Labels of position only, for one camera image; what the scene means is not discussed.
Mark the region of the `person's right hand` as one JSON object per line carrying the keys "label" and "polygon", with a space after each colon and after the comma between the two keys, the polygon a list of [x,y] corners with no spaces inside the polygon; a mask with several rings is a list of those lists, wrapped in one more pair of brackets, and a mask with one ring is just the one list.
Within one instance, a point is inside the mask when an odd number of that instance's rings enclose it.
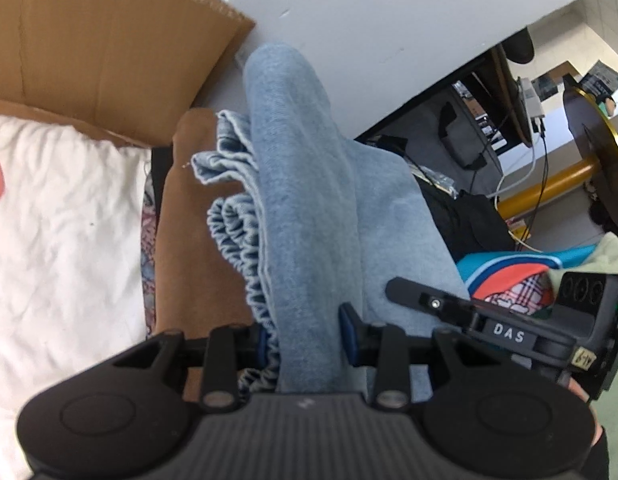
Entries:
{"label": "person's right hand", "polygon": [[569,382],[568,382],[568,389],[575,394],[576,396],[578,396],[578,398],[583,401],[586,406],[589,408],[589,411],[593,417],[593,420],[595,422],[595,430],[594,430],[594,436],[592,438],[592,445],[597,445],[597,442],[601,439],[602,434],[603,434],[603,427],[600,424],[600,421],[598,420],[596,411],[594,410],[594,407],[591,405],[591,398],[589,396],[589,393],[586,392],[586,390],[584,390],[579,384],[578,382],[576,382],[574,380],[574,378],[570,378]]}

